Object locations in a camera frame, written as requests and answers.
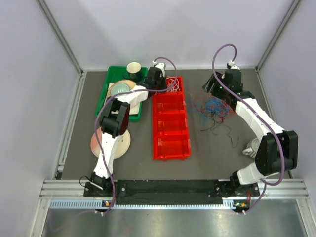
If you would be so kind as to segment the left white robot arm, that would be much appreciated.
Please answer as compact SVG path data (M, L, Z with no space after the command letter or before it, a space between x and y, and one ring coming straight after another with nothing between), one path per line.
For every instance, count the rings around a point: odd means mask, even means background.
M90 182L100 195L108 195L114 186L112 178L114 155L119 139L127 131L130 109L147 100L154 93L165 91L167 91L165 64L157 63L149 68L144 81L136 84L131 91L118 93L106 100L97 117L102 138L96 136L100 154L90 178Z

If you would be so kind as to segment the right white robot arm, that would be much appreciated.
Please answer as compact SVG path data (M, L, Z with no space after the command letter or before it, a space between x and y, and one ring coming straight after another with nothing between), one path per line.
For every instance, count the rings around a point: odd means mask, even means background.
M266 177L293 170L298 163L298 134L277 125L259 106L254 95L243 90L239 69L215 72L202 87L207 93L225 101L255 133L243 154L254 158L247 167L230 176L230 188L243 195L250 185Z

